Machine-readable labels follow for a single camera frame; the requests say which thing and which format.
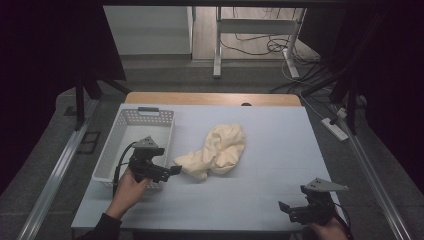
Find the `table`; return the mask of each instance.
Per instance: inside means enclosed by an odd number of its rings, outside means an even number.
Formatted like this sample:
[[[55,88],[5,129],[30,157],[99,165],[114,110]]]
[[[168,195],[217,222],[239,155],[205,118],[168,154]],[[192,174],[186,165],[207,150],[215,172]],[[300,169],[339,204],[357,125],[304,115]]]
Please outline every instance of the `table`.
[[[239,106],[245,102],[254,106]],[[302,226],[280,212],[278,201],[305,206],[300,185],[315,177],[331,181],[306,111],[294,95],[131,93],[125,103],[120,109],[142,105],[174,111],[171,160],[201,148],[210,127],[221,123],[240,123],[246,148],[225,175],[198,181],[181,173],[164,190],[146,192],[122,219],[122,229],[298,231]],[[111,189],[91,180],[72,228],[94,228],[111,198]],[[338,203],[335,194],[333,199]]]

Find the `basket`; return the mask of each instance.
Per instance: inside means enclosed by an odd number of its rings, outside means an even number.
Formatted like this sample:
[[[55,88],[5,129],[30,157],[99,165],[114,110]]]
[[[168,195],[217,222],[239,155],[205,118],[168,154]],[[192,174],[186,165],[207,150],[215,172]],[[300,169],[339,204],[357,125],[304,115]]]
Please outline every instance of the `basket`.
[[[133,142],[150,136],[160,148],[165,148],[162,156],[152,159],[155,165],[167,167],[167,153],[170,146],[174,112],[158,108],[121,109],[94,169],[92,179],[112,187],[113,175],[125,148]],[[130,149],[122,163],[127,163],[133,153]],[[121,175],[126,167],[121,167]],[[162,189],[163,182],[151,182],[149,189]]]

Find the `wire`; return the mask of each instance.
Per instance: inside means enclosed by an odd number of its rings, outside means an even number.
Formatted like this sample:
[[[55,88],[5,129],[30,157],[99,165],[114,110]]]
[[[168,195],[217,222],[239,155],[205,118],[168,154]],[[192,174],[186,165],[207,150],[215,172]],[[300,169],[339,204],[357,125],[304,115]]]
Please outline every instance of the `wire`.
[[[242,53],[248,54],[248,55],[256,55],[256,56],[257,56],[257,55],[267,55],[267,54],[270,54],[270,53],[272,53],[272,52],[273,52],[272,50],[270,50],[270,51],[268,51],[268,52],[266,52],[266,53],[249,53],[249,52],[243,51],[243,50],[238,49],[238,48],[229,47],[229,46],[225,45],[225,44],[222,42],[222,40],[220,40],[220,42],[221,42],[221,44],[222,44],[224,47],[226,47],[226,48],[228,48],[228,49],[236,50],[236,51],[239,51],[239,52],[242,52]]]
[[[302,91],[299,92],[299,96],[303,99],[303,101],[311,108],[312,111],[314,111],[318,116],[320,116],[322,119],[324,119],[324,117],[319,114],[317,111],[315,111],[315,109],[305,100],[305,98],[303,98],[302,96]]]
[[[128,150],[130,150],[130,148],[137,142],[132,142],[130,145],[128,145],[124,152],[121,155],[121,158],[119,159],[118,165],[115,168],[115,174],[113,176],[113,196],[115,195],[116,189],[118,188],[118,180],[119,180],[119,173],[121,171],[121,166],[125,165],[127,163],[122,163],[122,161],[124,160],[125,154],[127,154]]]
[[[352,225],[351,225],[351,221],[350,221],[350,216],[349,216],[349,213],[347,212],[347,210],[344,208],[344,207],[342,207],[340,204],[337,204],[337,203],[334,203],[336,206],[338,206],[340,209],[342,209],[342,211],[343,211],[343,214],[345,214],[346,215],[346,218],[347,218],[347,226],[350,228]]]
[[[301,79],[293,79],[293,78],[291,78],[291,77],[289,77],[289,76],[287,76],[286,75],[286,73],[284,72],[284,64],[287,64],[287,60],[284,60],[283,61],[283,75],[284,75],[284,77],[286,77],[288,80],[290,80],[290,81],[293,81],[293,82],[297,82],[297,83],[301,83],[301,84],[305,84],[305,85],[312,85],[312,83],[306,83],[306,82],[302,82],[302,81],[300,81],[300,80],[309,80],[309,79],[312,79],[312,77],[314,77],[318,72],[320,72],[320,71],[322,71],[323,69],[320,69],[320,70],[318,70],[317,72],[315,72],[314,74],[312,74],[310,77],[308,77],[308,78],[305,78],[305,77],[303,77],[303,78],[301,78]]]
[[[323,102],[321,102],[321,101],[319,101],[318,99],[316,99],[316,98],[314,98],[314,97],[312,97],[311,96],[311,98],[312,99],[314,99],[316,102],[318,102],[318,103],[320,103],[320,104],[322,104],[325,108],[327,108],[327,110],[331,113],[331,114],[333,114],[334,116],[336,116],[336,118],[338,118],[339,116],[337,116],[337,114],[336,113],[334,113],[333,112],[333,110],[331,110],[327,105],[325,105],[325,103],[323,103]]]

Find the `cable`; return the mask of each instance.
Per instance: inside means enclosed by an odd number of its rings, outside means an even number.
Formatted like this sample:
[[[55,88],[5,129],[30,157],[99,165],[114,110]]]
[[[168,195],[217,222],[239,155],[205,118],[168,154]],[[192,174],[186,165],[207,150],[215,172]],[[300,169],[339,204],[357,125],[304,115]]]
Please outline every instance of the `cable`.
[[[340,204],[337,204],[337,203],[334,203],[336,206],[338,206],[340,209],[342,209],[342,211],[343,211],[343,214],[344,215],[346,215],[346,220],[347,220],[347,226],[350,228],[352,225],[351,225],[351,221],[350,221],[350,216],[349,216],[349,213],[347,212],[347,210],[344,208],[344,207],[342,207]]]
[[[256,56],[257,56],[257,55],[267,55],[267,54],[270,54],[270,53],[272,53],[272,52],[273,52],[273,51],[271,50],[271,51],[268,51],[268,52],[266,52],[266,53],[249,53],[249,52],[243,51],[243,50],[238,49],[238,48],[229,47],[229,46],[225,45],[225,44],[222,42],[222,40],[220,40],[220,42],[221,42],[221,44],[222,44],[224,47],[226,47],[226,48],[228,48],[228,49],[236,50],[236,51],[239,51],[239,52],[242,52],[242,53],[248,54],[248,55],[256,55]]]
[[[303,98],[302,91],[299,92],[299,96],[303,99],[303,101],[305,101],[305,103],[311,108],[312,111],[314,111],[318,116],[324,119],[324,117],[321,114],[319,114],[317,111],[315,111],[315,109],[311,105],[309,105],[309,103]]]
[[[336,118],[338,118],[337,114],[336,114],[336,113],[334,113],[334,112],[333,112],[333,110],[331,110],[331,109],[330,109],[327,105],[325,105],[325,103],[323,103],[323,102],[319,101],[318,99],[316,99],[316,98],[314,98],[314,97],[312,97],[312,96],[311,96],[311,98],[312,98],[312,99],[314,99],[316,102],[318,102],[318,103],[322,104],[325,108],[327,108],[327,110],[328,110],[331,114],[333,114]]]
[[[124,152],[123,152],[123,153],[122,153],[122,155],[121,155],[121,158],[119,159],[118,165],[117,165],[117,166],[116,166],[116,168],[115,168],[115,174],[114,174],[114,176],[113,176],[113,192],[112,192],[113,196],[115,196],[116,189],[118,188],[119,173],[121,172],[121,166],[122,166],[122,165],[125,165],[125,164],[128,164],[128,163],[122,163],[122,161],[124,160],[125,154],[127,154],[128,150],[130,150],[130,148],[131,148],[131,147],[132,147],[135,143],[137,143],[137,142],[132,142],[130,145],[128,145],[128,146],[125,148]]]

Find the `crumpled cloth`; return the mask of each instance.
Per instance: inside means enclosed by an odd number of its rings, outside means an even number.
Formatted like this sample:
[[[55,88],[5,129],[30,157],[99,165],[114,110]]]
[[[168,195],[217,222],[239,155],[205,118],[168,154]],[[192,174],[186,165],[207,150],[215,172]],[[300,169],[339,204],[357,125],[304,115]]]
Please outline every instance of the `crumpled cloth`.
[[[209,131],[203,149],[174,159],[182,170],[197,179],[206,179],[207,171],[224,174],[233,169],[245,146],[245,134],[239,124],[217,125]]]

